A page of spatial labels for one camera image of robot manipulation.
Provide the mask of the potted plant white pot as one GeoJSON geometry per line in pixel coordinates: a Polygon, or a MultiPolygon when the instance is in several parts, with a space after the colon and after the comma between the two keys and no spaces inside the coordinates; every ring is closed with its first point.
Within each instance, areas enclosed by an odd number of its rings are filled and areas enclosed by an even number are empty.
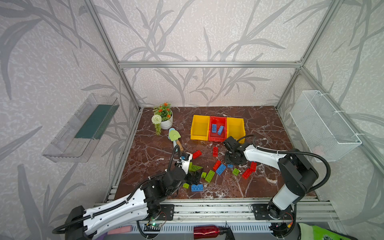
{"type": "Polygon", "coordinates": [[[164,103],[153,108],[152,124],[155,127],[156,135],[160,136],[162,130],[169,130],[173,125],[173,112],[171,104],[164,103]]]}

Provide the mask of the yellow bin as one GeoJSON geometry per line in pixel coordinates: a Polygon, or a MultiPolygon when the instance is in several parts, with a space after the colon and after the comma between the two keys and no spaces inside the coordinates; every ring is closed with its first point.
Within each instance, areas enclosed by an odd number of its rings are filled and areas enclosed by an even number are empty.
{"type": "Polygon", "coordinates": [[[209,123],[209,116],[194,115],[191,126],[191,140],[208,141],[209,123]]]}
{"type": "Polygon", "coordinates": [[[235,140],[246,135],[245,121],[242,118],[227,118],[227,138],[233,137],[235,140]]]}

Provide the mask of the red bin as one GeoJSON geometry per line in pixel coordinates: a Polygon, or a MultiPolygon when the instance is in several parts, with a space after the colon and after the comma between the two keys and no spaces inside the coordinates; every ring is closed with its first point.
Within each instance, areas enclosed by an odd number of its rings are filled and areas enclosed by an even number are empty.
{"type": "Polygon", "coordinates": [[[227,126],[227,118],[224,118],[224,117],[212,117],[212,116],[210,116],[209,141],[211,141],[211,142],[218,142],[218,143],[224,142],[225,139],[227,138],[226,137],[227,136],[226,126],[227,126]],[[212,124],[216,124],[217,125],[217,132],[216,133],[212,133],[211,132],[212,124]],[[223,131],[221,136],[218,135],[218,130],[219,130],[220,126],[224,126],[224,131],[223,131]]]}

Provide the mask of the light blue garden trowel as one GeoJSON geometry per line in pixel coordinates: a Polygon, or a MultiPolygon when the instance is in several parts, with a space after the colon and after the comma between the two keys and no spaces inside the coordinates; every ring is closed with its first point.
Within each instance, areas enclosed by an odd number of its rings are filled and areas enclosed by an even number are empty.
{"type": "Polygon", "coordinates": [[[168,138],[173,143],[173,148],[177,145],[176,137],[177,137],[176,130],[174,128],[170,128],[168,138]]]}

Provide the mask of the green white object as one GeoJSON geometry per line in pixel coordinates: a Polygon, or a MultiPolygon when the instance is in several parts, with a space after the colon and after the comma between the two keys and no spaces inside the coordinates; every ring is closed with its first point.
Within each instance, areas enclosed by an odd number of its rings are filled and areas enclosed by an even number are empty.
{"type": "Polygon", "coordinates": [[[310,226],[299,223],[299,240],[358,240],[355,237],[323,229],[318,226],[310,226]]]}

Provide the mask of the green brick wide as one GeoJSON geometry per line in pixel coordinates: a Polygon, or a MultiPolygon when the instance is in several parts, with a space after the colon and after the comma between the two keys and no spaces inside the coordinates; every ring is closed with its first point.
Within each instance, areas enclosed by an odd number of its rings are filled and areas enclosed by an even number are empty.
{"type": "Polygon", "coordinates": [[[199,171],[201,169],[203,169],[203,167],[201,167],[201,166],[196,166],[196,165],[191,166],[191,172],[196,172],[196,171],[199,171]]]}

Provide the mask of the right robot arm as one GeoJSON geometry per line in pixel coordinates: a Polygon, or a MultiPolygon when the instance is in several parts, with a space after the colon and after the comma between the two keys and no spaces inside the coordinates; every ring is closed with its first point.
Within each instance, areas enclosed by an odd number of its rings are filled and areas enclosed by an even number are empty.
{"type": "Polygon", "coordinates": [[[225,162],[232,165],[245,165],[248,162],[261,163],[281,172],[283,187],[270,200],[267,210],[272,214],[285,212],[292,204],[299,202],[306,194],[322,187],[331,176],[328,161],[314,153],[302,152],[297,149],[290,151],[272,150],[256,146],[254,143],[243,143],[228,137],[223,145],[227,149],[225,162]],[[324,178],[315,184],[319,173],[307,157],[320,160],[326,167],[324,178]]]}

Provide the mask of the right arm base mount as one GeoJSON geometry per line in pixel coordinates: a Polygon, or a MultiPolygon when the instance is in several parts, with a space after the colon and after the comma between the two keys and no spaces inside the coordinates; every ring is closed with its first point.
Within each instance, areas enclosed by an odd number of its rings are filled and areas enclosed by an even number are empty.
{"type": "Polygon", "coordinates": [[[289,216],[295,216],[296,205],[289,205],[286,209],[281,210],[272,202],[268,204],[257,203],[251,205],[251,211],[255,220],[283,220],[289,216]]]}

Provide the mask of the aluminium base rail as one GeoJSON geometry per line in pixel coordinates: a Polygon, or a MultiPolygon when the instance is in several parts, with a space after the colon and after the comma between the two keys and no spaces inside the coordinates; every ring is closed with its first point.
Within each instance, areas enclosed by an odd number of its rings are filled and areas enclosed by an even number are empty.
{"type": "MultiPolygon", "coordinates": [[[[251,211],[252,204],[267,204],[266,198],[244,199],[182,199],[166,200],[161,204],[175,205],[172,223],[250,223],[283,222],[283,220],[255,220],[251,211]]],[[[297,222],[340,222],[331,202],[321,202],[316,198],[305,197],[297,203],[297,222]]]]}

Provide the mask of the clear plastic wall shelf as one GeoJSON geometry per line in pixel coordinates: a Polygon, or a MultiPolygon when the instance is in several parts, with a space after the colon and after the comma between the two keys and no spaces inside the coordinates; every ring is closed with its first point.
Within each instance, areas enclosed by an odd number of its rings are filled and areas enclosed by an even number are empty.
{"type": "Polygon", "coordinates": [[[117,112],[117,97],[90,94],[42,155],[54,163],[86,163],[117,112]]]}

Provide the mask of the electronics board with led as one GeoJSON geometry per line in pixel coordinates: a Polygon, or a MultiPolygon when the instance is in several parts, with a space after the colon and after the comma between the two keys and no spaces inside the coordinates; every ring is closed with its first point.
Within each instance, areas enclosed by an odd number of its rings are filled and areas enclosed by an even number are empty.
{"type": "Polygon", "coordinates": [[[161,223],[148,223],[144,225],[144,232],[160,232],[162,228],[161,223]]]}

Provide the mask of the left yellow bin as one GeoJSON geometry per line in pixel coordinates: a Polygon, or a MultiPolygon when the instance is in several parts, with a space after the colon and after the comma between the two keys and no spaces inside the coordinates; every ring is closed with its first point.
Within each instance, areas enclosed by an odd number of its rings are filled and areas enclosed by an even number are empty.
{"type": "Polygon", "coordinates": [[[194,115],[191,126],[191,140],[208,141],[209,123],[209,116],[194,115]]]}

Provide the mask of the green brick diagonal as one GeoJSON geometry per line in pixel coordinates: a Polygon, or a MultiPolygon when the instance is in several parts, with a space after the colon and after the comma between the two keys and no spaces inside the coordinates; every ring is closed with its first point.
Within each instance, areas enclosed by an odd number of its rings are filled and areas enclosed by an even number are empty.
{"type": "Polygon", "coordinates": [[[207,173],[206,177],[205,177],[205,181],[206,181],[207,183],[210,183],[210,182],[212,181],[212,179],[214,178],[214,176],[215,176],[215,172],[212,171],[212,170],[210,170],[210,171],[207,173]]]}

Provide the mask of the right yellow bin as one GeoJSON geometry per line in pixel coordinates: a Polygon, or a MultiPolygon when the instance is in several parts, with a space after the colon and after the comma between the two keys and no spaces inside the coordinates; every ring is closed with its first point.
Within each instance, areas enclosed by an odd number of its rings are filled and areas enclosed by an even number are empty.
{"type": "Polygon", "coordinates": [[[227,118],[227,138],[233,137],[235,140],[246,135],[245,121],[242,118],[227,118]]]}

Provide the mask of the blue brick front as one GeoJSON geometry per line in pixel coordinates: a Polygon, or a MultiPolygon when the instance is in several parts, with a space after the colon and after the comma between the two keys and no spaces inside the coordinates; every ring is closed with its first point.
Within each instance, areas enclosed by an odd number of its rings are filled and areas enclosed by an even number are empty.
{"type": "Polygon", "coordinates": [[[191,185],[191,191],[192,192],[202,192],[203,190],[204,190],[203,184],[191,185]]]}

